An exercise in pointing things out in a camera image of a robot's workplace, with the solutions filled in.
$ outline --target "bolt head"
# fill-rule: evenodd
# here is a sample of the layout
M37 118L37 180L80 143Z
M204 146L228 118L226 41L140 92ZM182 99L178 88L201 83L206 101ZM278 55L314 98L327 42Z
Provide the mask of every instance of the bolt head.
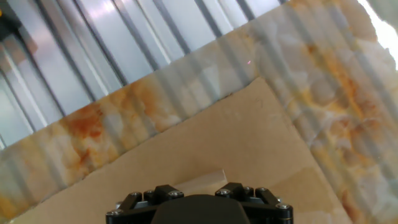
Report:
M228 190L228 189L219 189L219 190L216 192L216 194L218 194L218 195L229 195L230 193L231 193L231 191Z
M140 196L140 192L133 192L133 193L130 193L130 195L131 196L135 196L135 197L137 197L137 196Z
M118 203L116 203L116 209L118 209L122 203L123 203L123 202L118 202Z
M123 213L123 210L117 208L117 209L113 209L113 210L109 211L106 215L107 216L118 216L122 213Z
M265 187L259 187L259 188L257 188L256 190L259 190L259 191L266 191L266 190L268 190L268 189L266 189Z
M290 208L290 205L288 205L286 203L279 203L276 205L276 207L279 209L288 209L288 208Z
M184 193L182 193L179 190L172 190L169 192L169 196L171 196L171 197L178 197L178 196L183 196L183 195L184 195Z

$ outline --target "cardboard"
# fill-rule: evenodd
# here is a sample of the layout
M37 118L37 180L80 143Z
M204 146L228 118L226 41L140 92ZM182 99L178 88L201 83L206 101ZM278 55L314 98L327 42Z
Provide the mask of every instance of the cardboard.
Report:
M130 192L177 185L218 170L224 170L229 182L267 187L282 197L294 206L295 223L350 223L262 78L125 153L14 223L105 223L105 213Z

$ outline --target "black object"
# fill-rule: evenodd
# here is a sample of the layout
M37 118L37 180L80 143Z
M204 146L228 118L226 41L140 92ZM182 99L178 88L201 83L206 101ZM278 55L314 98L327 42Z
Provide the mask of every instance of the black object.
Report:
M0 16L0 41L3 41L11 34L18 34L18 29L22 24L7 1L0 0L0 10L2 12Z
M129 194L106 214L107 224L293 224L293 207L267 189L228 183L215 196L191 195L169 186Z

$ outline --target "corrugated metal wall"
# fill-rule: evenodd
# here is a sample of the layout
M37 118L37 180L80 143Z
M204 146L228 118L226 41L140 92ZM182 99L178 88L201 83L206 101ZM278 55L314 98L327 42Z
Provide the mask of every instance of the corrugated metal wall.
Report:
M158 70L283 0L8 0L0 149Z

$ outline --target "orange veining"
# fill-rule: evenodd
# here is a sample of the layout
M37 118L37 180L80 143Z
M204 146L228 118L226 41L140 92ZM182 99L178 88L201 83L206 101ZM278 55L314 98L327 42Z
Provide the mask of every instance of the orange veining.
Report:
M379 117L380 112L374 103L374 99L349 76L349 71L338 60L333 49L320 52L315 45L307 45L306 51L317 67L330 73L340 83L349 101L350 108L360 120ZM321 53L323 60L319 60L317 55L314 54L315 52Z
M353 222L358 221L361 217L361 211L357 209L356 205L354 204L354 199L349 194L348 190L343 191L340 200L351 220Z
M14 218L24 209L25 207L21 208L21 205L14 205L8 198L0 196L0 217Z
M307 6L308 2L307 2L307 0L294 0L294 1L288 1L286 4L294 9L296 9L299 6Z
M151 75L142 78L129 86L134 96L144 105L144 113L155 123L156 130L162 132L170 127L169 116L175 115L172 107L167 106L167 99L161 96L162 87L156 77Z
M79 139L97 138L103 132L103 125L100 121L101 115L99 105L92 104L61 120L61 123L74 137Z

